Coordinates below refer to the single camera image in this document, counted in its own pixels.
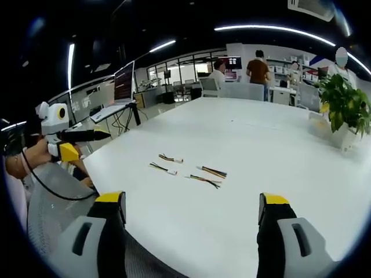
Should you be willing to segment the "person's left hand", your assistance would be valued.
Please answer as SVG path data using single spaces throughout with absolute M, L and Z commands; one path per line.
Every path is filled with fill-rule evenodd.
M 48 142 L 44 138 L 40 139 L 34 146 L 27 148 L 23 156 L 30 170 L 53 160 L 53 156 L 48 150 Z

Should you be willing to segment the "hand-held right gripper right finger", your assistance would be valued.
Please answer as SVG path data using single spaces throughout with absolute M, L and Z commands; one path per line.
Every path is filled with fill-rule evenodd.
M 334 261 L 324 237 L 282 196 L 259 197 L 257 277 L 327 277 Z

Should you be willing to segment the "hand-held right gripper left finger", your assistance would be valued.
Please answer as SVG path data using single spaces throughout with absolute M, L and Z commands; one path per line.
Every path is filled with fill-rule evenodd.
M 53 252 L 59 277 L 126 277 L 126 195 L 105 193 L 60 235 Z

